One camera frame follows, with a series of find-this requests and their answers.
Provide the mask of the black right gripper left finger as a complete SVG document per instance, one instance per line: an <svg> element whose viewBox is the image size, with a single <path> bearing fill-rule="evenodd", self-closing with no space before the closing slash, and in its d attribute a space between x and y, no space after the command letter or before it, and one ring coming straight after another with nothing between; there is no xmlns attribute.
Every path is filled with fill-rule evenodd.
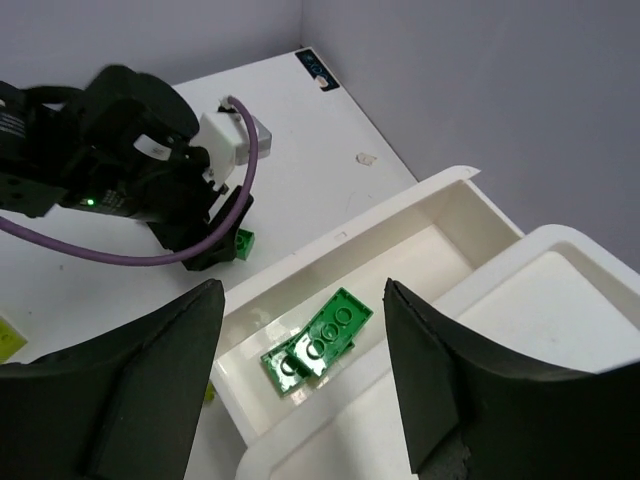
<svg viewBox="0 0 640 480"><path fill-rule="evenodd" d="M31 363L1 368L5 479L181 479L225 307L208 280Z"/></svg>

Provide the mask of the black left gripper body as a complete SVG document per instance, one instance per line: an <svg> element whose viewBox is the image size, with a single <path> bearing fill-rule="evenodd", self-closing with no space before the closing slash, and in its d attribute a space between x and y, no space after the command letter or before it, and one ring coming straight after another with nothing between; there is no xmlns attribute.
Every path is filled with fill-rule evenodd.
<svg viewBox="0 0 640 480"><path fill-rule="evenodd" d="M176 229L209 221L209 157L192 146L198 120L169 84L109 65L84 88L55 87L54 102L56 205Z"/></svg>

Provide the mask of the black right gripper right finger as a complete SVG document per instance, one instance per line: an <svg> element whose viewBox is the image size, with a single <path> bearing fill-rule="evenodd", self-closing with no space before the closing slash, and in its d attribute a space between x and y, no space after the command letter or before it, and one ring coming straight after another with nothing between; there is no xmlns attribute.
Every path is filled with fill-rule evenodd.
<svg viewBox="0 0 640 480"><path fill-rule="evenodd" d="M388 280L384 318L421 479L635 479L639 367L602 373L504 347Z"/></svg>

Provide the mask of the green lego plate two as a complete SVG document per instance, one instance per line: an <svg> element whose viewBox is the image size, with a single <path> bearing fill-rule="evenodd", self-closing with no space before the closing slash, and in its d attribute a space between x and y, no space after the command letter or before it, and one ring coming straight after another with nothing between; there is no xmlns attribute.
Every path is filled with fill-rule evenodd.
<svg viewBox="0 0 640 480"><path fill-rule="evenodd" d="M372 315L368 306L339 288L286 352L308 374L320 378L347 351Z"/></svg>

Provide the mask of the green small lego brick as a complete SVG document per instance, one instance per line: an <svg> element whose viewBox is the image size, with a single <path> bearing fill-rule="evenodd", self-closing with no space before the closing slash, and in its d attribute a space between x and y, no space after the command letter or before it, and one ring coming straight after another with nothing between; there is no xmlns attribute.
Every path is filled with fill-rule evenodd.
<svg viewBox="0 0 640 480"><path fill-rule="evenodd" d="M235 237L236 258L242 261L246 261L253 249L255 243L255 233L240 228Z"/></svg>

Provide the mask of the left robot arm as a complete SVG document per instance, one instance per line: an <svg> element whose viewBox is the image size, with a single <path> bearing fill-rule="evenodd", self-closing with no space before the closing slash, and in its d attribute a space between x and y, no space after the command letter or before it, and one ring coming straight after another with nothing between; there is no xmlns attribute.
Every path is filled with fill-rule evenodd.
<svg viewBox="0 0 640 480"><path fill-rule="evenodd" d="M84 88L1 87L1 207L44 217L52 208L145 223L163 254L99 252L10 220L4 232L93 262L202 271L236 258L271 132L239 99L196 115L160 78L104 67Z"/></svg>

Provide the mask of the green lego plate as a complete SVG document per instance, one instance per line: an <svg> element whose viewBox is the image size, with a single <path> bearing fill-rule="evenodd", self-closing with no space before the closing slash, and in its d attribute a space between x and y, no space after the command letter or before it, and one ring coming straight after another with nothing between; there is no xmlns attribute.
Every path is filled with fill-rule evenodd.
<svg viewBox="0 0 640 480"><path fill-rule="evenodd" d="M293 393L308 381L318 383L328 374L330 364L327 358L327 343L323 340L303 340L301 353L311 363L323 361L325 370L318 375L308 365L294 355L298 341L290 338L275 346L260 357L261 363L269 376L278 395L283 397Z"/></svg>

